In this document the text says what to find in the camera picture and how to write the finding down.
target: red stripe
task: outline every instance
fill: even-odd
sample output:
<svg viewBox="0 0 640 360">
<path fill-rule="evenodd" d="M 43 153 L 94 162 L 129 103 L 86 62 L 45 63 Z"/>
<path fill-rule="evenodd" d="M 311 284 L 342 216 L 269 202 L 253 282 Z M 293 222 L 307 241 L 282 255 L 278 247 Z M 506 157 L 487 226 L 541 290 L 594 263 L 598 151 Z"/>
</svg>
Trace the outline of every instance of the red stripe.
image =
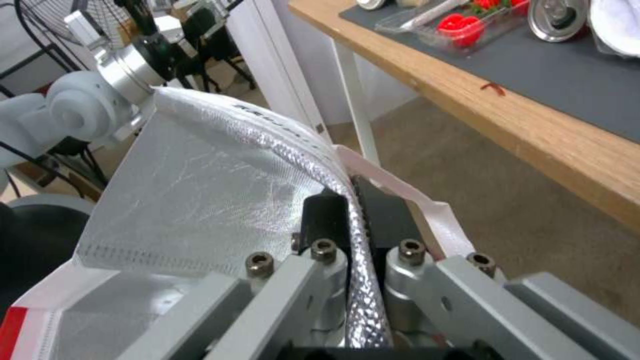
<svg viewBox="0 0 640 360">
<path fill-rule="evenodd" d="M 27 310 L 26 307 L 12 306 L 6 312 L 0 327 L 0 360 L 11 359 Z"/>
</svg>

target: white wall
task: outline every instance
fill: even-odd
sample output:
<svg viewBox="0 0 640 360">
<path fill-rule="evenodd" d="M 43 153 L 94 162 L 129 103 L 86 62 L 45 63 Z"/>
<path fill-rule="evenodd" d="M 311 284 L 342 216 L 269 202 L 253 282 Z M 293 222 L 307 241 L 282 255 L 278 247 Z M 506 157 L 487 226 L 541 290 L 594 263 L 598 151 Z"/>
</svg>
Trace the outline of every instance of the white wall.
<svg viewBox="0 0 640 360">
<path fill-rule="evenodd" d="M 326 124 L 350 122 L 351 115 L 333 57 L 331 39 L 292 14 L 288 0 L 272 0 L 300 67 Z M 371 119 L 413 99 L 417 94 L 356 55 L 358 73 Z"/>
</svg>

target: can lid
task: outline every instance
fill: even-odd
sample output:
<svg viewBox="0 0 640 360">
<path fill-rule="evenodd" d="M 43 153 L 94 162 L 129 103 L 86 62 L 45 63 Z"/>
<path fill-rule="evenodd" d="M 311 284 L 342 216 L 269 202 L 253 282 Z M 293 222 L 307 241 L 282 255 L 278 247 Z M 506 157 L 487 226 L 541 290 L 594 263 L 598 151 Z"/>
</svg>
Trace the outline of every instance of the can lid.
<svg viewBox="0 0 640 360">
<path fill-rule="evenodd" d="M 358 5 L 365 10 L 375 10 L 381 8 L 386 0 L 356 0 Z"/>
<path fill-rule="evenodd" d="M 588 13 L 589 0 L 531 0 L 529 27 L 544 41 L 561 42 L 582 29 Z"/>
</svg>

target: white door frame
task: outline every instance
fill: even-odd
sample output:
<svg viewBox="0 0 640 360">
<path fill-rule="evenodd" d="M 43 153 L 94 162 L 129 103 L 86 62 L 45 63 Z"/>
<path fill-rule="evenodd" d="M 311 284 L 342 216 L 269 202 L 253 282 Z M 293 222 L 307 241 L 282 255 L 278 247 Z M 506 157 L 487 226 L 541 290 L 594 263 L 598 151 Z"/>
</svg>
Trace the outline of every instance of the white door frame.
<svg viewBox="0 0 640 360">
<path fill-rule="evenodd" d="M 331 141 L 271 0 L 244 0 L 231 11 L 227 29 L 269 103 Z"/>
</svg>

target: red strawberry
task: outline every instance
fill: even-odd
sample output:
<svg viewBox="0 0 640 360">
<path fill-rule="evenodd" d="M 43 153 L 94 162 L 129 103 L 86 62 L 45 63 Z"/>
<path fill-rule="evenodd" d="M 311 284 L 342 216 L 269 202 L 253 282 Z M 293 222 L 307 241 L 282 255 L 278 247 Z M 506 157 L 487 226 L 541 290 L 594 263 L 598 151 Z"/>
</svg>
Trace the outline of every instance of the red strawberry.
<svg viewBox="0 0 640 360">
<path fill-rule="evenodd" d="M 529 11 L 529 0 L 511 0 L 513 13 L 520 16 L 527 16 Z"/>
<path fill-rule="evenodd" d="M 475 16 L 451 14 L 438 24 L 438 31 L 448 36 L 456 47 L 473 46 L 484 33 L 484 24 Z"/>
<path fill-rule="evenodd" d="M 474 0 L 474 4 L 488 10 L 494 6 L 500 5 L 500 0 Z"/>
</svg>

